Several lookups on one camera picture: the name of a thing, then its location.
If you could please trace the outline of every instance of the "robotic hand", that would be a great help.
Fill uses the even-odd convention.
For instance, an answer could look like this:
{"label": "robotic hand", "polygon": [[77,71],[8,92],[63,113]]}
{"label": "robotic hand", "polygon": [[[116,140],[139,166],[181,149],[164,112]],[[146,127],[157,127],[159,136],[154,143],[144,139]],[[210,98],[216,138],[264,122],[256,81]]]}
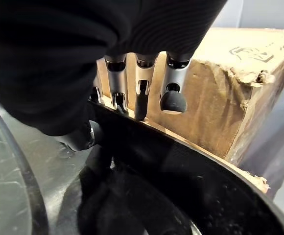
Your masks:
{"label": "robotic hand", "polygon": [[126,54],[136,53],[135,116],[143,120],[157,54],[167,51],[160,107],[185,112],[189,60],[225,2],[2,0],[0,103],[72,150],[86,149],[99,135],[85,118],[87,101],[103,103],[96,60],[105,57],[113,107],[126,114]]}

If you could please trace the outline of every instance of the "printed logo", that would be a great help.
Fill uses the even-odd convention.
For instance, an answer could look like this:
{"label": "printed logo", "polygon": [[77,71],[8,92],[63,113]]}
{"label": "printed logo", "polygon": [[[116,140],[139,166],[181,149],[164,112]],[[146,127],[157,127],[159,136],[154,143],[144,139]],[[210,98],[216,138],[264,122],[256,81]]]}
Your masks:
{"label": "printed logo", "polygon": [[230,50],[229,52],[232,55],[237,56],[240,60],[246,58],[252,58],[267,63],[272,58],[274,58],[273,54],[266,51],[261,51],[254,47],[236,47]]}

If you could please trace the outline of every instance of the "cardboard box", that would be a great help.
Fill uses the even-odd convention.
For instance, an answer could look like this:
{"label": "cardboard box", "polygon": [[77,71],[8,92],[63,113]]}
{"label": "cardboard box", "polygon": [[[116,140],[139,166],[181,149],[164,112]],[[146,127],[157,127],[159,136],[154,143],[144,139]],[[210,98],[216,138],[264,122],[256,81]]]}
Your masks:
{"label": "cardboard box", "polygon": [[[134,54],[127,58],[129,108],[135,105]],[[284,87],[284,30],[211,28],[195,52],[183,90],[188,110],[160,111],[166,54],[156,61],[147,117],[165,129],[237,165]],[[98,62],[103,92],[107,71]]]}

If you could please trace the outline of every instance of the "gray wall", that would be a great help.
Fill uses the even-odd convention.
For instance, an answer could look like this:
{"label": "gray wall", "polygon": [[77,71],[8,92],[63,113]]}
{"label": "gray wall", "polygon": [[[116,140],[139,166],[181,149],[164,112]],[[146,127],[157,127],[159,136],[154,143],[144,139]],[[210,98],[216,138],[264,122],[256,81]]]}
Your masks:
{"label": "gray wall", "polygon": [[[284,0],[228,0],[213,26],[284,29]],[[267,154],[275,145],[279,148]],[[241,168],[282,185],[274,202],[284,212],[284,90],[245,159]]]}

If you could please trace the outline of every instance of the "black cloth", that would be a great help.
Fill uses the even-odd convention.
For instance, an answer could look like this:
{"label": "black cloth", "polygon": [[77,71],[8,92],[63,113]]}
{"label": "black cloth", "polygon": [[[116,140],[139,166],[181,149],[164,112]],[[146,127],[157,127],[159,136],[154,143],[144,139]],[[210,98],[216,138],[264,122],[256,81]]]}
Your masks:
{"label": "black cloth", "polygon": [[87,120],[105,54],[193,52],[226,0],[0,0],[0,103],[51,136]]}

